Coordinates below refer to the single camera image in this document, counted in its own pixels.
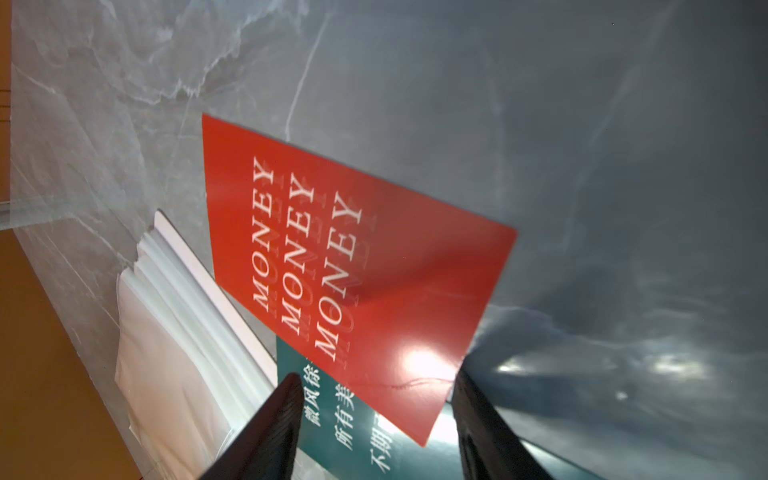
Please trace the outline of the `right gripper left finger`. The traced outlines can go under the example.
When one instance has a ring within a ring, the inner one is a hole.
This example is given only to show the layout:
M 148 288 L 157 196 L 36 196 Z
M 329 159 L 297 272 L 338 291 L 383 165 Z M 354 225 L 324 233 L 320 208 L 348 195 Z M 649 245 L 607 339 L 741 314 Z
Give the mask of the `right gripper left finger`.
M 289 479 L 302 411 L 301 378 L 290 373 L 201 480 Z

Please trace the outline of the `pink photo album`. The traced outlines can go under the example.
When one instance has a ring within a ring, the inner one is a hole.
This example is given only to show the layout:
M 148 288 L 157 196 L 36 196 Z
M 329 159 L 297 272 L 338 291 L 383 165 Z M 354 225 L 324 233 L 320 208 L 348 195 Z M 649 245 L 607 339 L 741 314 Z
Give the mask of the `pink photo album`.
M 277 363 L 163 211 L 117 279 L 115 381 L 164 479 L 199 479 L 278 386 Z

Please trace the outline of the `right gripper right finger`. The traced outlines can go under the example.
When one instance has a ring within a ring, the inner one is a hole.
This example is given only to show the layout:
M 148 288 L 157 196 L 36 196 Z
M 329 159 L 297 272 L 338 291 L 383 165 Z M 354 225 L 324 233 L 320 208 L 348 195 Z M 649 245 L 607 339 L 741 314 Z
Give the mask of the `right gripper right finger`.
M 465 479 L 552 480 L 464 368 L 451 400 Z

